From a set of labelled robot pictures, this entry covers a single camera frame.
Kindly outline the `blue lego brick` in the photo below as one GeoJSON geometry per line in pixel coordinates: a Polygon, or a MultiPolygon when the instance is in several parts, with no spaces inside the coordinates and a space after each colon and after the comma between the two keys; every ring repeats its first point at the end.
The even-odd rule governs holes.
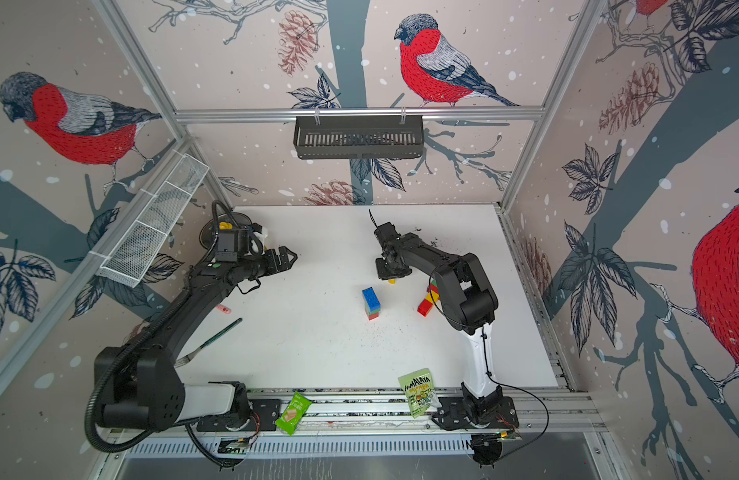
{"type": "Polygon", "coordinates": [[[373,288],[366,288],[362,290],[362,297],[364,301],[364,306],[366,308],[381,308],[381,302],[379,302],[379,298],[377,298],[377,294],[375,294],[375,290],[373,288]]]}

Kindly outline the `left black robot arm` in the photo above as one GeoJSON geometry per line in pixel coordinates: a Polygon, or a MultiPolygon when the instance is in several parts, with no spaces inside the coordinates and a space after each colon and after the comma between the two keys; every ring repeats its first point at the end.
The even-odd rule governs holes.
{"type": "Polygon", "coordinates": [[[219,232],[213,248],[191,268],[179,296],[139,334],[95,358],[94,387],[84,412],[88,443],[103,453],[127,450],[145,438],[228,417],[243,424],[252,416],[244,384],[238,381],[186,385],[176,364],[180,352],[206,316],[243,281],[289,270],[297,255],[285,246],[246,254],[219,232]]]}

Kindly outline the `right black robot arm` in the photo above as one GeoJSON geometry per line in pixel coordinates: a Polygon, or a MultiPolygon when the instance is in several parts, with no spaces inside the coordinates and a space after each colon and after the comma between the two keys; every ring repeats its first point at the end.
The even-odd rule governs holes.
{"type": "Polygon", "coordinates": [[[475,254],[447,253],[417,234],[399,234],[389,222],[375,228],[381,257],[375,260],[381,280],[407,277],[417,269],[439,292],[439,309],[449,325],[465,336],[469,346],[467,370],[459,397],[443,397],[433,423],[443,430],[519,428],[513,400],[493,379],[491,331],[499,300],[475,254]]]}

